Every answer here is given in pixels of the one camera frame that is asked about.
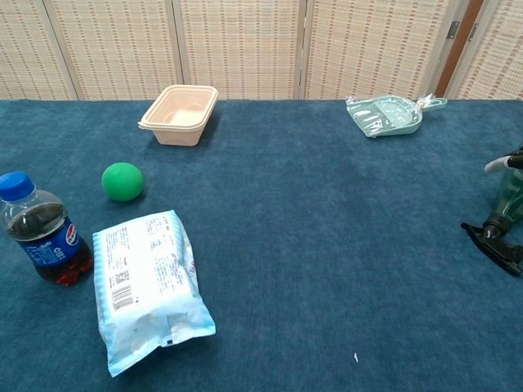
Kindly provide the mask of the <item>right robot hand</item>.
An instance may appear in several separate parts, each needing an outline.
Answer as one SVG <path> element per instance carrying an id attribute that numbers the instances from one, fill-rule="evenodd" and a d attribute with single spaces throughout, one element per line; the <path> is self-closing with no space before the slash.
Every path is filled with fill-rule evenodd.
<path id="1" fill-rule="evenodd" d="M 486 173 L 499 172 L 504 169 L 523 169 L 523 148 L 520 147 L 511 153 L 505 154 L 500 158 L 487 163 L 484 167 Z"/>

